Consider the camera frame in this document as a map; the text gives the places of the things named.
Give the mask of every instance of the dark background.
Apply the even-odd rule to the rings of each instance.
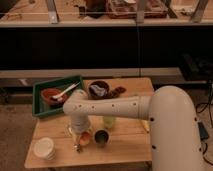
[[[0,70],[177,67],[212,41],[212,26],[0,28]]]

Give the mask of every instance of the orange object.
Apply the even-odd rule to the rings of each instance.
[[[61,100],[53,99],[52,96],[61,92],[62,91],[57,88],[46,88],[41,91],[41,97],[50,106],[59,105],[63,104],[68,99],[68,96],[64,94]]]
[[[81,137],[80,137],[80,140],[79,140],[79,144],[81,146],[86,146],[90,143],[90,140],[91,140],[92,136],[90,133],[88,132],[83,132],[81,134]]]

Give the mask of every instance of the yellow cup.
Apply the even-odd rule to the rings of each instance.
[[[103,116],[104,128],[110,129],[115,125],[116,117],[113,116]]]

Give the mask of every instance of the brown bowl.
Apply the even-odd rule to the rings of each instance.
[[[63,104],[67,99],[67,94],[62,96],[62,100],[57,101],[57,99],[53,99],[52,96],[61,93],[62,91],[57,88],[46,88],[41,91],[42,99],[50,106]]]
[[[89,92],[93,99],[104,99],[109,92],[109,85],[105,81],[94,81],[89,85]]]

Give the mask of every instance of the white lid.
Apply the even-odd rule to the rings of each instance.
[[[41,138],[35,143],[33,150],[37,157],[46,158],[53,152],[54,142],[48,137]]]

